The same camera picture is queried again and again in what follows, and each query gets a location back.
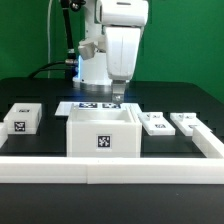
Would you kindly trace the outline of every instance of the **black cable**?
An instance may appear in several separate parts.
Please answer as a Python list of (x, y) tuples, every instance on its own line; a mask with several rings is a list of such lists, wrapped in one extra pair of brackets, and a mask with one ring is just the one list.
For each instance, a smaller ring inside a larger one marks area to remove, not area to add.
[(39, 73), (41, 70), (43, 70), (43, 69), (49, 68), (49, 67), (54, 66), (54, 65), (64, 65), (64, 64), (65, 64), (64, 61), (55, 61), (55, 62), (48, 63), (48, 64), (46, 64), (46, 65), (40, 67), (40, 68), (37, 69), (36, 71), (30, 73), (30, 74), (28, 75), (28, 78), (30, 78), (30, 79), (34, 78), (34, 77), (36, 76), (36, 74), (38, 74), (38, 73)]

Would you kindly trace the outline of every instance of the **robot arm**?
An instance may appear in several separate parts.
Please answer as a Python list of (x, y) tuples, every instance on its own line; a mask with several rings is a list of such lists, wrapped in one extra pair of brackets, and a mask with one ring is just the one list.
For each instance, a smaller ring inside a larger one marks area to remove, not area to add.
[(148, 19), (148, 2), (98, 0), (96, 19), (104, 27), (112, 101), (120, 104), (124, 99), (126, 81), (131, 80), (134, 74), (139, 42)]
[[(79, 43), (80, 55), (87, 60), (94, 57), (95, 49), (106, 52), (106, 63), (98, 60), (95, 67), (100, 67), (99, 63), (106, 64), (108, 77), (112, 80), (112, 101), (122, 103), (126, 82), (134, 74), (139, 42), (148, 19), (148, 2), (61, 0), (63, 2), (66, 3), (63, 10), (70, 5), (73, 11), (78, 11), (85, 4), (86, 39)], [(97, 72), (92, 73), (97, 79)]]

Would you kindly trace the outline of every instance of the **cable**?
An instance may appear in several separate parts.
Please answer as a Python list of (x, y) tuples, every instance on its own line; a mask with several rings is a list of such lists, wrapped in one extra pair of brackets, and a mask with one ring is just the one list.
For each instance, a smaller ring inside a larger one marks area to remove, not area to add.
[(48, 43), (48, 63), (51, 62), (51, 9), (53, 0), (49, 0), (48, 13), (47, 13), (47, 43)]
[(36, 76), (36, 74), (38, 74), (40, 71), (42, 71), (42, 70), (44, 70), (44, 69), (46, 69), (46, 68), (49, 68), (49, 67), (51, 67), (51, 66), (54, 66), (54, 65), (64, 65), (64, 64), (65, 64), (64, 61), (55, 61), (55, 62), (48, 63), (48, 64), (46, 64), (46, 65), (40, 67), (40, 68), (37, 69), (36, 71), (30, 73), (30, 74), (28, 75), (28, 78), (33, 79), (33, 78)]

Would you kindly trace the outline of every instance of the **white border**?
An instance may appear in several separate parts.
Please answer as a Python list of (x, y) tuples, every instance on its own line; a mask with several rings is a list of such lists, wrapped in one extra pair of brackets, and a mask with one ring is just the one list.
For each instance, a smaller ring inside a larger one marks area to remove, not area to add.
[(0, 157), (0, 183), (224, 184), (224, 160)]

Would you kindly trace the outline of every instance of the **white block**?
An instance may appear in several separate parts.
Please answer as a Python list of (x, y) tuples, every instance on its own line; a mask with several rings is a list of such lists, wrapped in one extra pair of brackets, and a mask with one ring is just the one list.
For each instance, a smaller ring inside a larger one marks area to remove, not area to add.
[(175, 135), (175, 129), (162, 112), (139, 113), (138, 117), (149, 135)]
[(192, 136), (195, 126), (200, 126), (211, 131), (196, 117), (196, 113), (171, 113), (170, 118), (185, 136)]
[(3, 146), (5, 141), (8, 139), (6, 124), (0, 123), (0, 148)]
[(209, 130), (194, 127), (192, 141), (207, 158), (224, 158), (224, 144)]
[(8, 134), (36, 134), (41, 116), (41, 104), (15, 103), (4, 118), (4, 123)]
[(67, 121), (69, 157), (140, 157), (142, 125), (125, 110), (72, 107)]

